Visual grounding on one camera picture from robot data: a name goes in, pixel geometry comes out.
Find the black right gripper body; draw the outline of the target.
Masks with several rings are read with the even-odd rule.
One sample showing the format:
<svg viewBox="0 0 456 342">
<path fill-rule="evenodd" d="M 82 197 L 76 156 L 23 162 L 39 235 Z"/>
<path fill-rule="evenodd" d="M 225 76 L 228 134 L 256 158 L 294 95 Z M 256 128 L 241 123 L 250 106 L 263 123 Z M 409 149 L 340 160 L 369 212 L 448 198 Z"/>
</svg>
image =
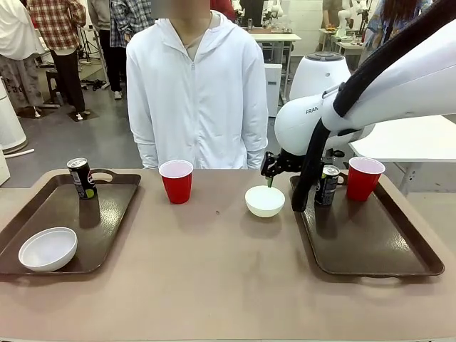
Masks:
<svg viewBox="0 0 456 342">
<path fill-rule="evenodd" d="M 275 177 L 283 172 L 300 172 L 303 162 L 303 156 L 296 156 L 287 151 L 281 151 L 277 155 L 266 151 L 261 164 L 261 175 Z"/>
</svg>

